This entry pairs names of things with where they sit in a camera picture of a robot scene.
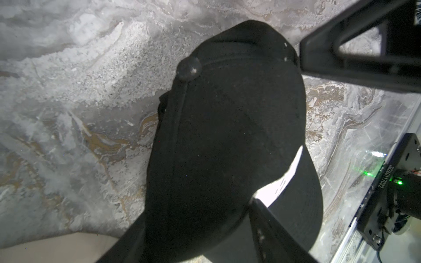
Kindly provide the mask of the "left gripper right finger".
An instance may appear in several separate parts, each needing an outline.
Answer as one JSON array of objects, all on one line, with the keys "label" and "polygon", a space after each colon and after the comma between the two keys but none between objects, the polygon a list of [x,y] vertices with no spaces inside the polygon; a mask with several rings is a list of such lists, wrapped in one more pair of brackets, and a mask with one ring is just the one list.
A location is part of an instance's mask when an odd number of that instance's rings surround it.
[{"label": "left gripper right finger", "polygon": [[[347,54],[341,45],[377,27],[380,55]],[[300,42],[304,74],[396,93],[421,92],[421,3],[358,1]]]}]

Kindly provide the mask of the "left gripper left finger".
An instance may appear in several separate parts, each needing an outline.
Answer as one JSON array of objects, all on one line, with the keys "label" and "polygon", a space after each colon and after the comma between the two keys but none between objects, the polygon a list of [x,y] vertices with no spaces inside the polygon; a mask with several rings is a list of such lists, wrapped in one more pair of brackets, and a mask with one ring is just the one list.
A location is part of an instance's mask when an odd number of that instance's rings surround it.
[{"label": "left gripper left finger", "polygon": [[317,263],[258,199],[253,199],[249,218],[259,263]]}]

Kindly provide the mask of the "black cap with label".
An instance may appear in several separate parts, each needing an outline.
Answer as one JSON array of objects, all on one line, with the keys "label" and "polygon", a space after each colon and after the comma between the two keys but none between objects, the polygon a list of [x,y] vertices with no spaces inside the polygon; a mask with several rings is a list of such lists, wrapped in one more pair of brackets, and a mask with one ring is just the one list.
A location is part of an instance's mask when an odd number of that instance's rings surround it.
[{"label": "black cap with label", "polygon": [[322,225],[305,145],[298,57],[249,20],[200,44],[161,96],[147,171],[143,263],[257,263],[250,206],[260,200],[307,252]]}]

